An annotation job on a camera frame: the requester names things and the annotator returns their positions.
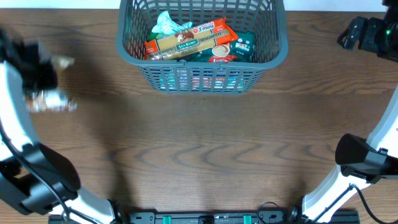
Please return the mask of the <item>green Nescafe coffee bag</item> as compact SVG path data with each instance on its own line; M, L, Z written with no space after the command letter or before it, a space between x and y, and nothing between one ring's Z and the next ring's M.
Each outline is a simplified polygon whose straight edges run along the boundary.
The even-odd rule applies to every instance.
M249 62L253 61L255 35L237 32L238 39L202 50L188 57L191 62Z

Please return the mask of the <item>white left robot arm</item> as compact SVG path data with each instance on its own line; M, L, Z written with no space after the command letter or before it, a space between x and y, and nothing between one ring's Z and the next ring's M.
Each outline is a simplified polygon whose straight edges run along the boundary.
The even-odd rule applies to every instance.
M74 62L1 31L1 200L23 215L48 215L49 223L122 223L117 203L82 187L73 164L41 142L30 119L76 109L57 77Z

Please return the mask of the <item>Kleenex tissue multipack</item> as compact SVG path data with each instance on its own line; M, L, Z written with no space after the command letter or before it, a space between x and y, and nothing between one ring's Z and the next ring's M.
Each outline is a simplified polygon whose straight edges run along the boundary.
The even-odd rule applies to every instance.
M216 72L205 70L203 74L181 68L153 74L153 77L153 86L172 93L242 93L250 80L249 75L223 68Z

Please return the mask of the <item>red spaghetti pasta package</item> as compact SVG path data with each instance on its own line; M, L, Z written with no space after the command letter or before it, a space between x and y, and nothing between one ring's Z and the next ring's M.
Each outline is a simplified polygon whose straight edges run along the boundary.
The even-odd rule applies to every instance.
M235 31L220 18L160 39L144 42L146 50L144 59L176 60L238 38Z

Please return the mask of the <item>beige PanTree snack bag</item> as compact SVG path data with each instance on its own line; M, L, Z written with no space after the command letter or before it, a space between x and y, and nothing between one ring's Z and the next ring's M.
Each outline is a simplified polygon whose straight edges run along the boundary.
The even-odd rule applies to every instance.
M75 63L75 59L63 55L55 55L50 58L50 64L55 73L62 73ZM27 110L31 113L53 111L71 112L76 110L77 102L58 88L40 90L24 97Z

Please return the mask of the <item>green lid jar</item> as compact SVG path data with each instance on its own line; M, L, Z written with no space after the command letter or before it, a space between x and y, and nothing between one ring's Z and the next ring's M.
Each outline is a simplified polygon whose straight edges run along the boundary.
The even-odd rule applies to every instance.
M148 37L148 41L154 40L156 38L156 36L158 35L158 33L156 32L151 32L149 37Z

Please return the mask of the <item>teal small packet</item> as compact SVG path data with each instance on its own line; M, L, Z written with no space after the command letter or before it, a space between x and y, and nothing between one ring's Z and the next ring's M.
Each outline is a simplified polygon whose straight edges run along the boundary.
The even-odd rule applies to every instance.
M158 18L156 25L152 28L153 33L172 35L180 32L181 30L189 29L193 25L193 22L186 22L182 25L174 22L168 11L162 12Z

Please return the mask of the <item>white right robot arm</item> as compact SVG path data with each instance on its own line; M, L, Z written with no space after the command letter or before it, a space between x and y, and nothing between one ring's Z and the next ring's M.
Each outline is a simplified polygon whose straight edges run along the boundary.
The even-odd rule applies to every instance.
M301 200L303 219L328 223L352 196L397 177L397 2L383 19L357 17L339 36L338 74L323 86L336 93L338 116L317 113L320 128L308 150L325 178Z

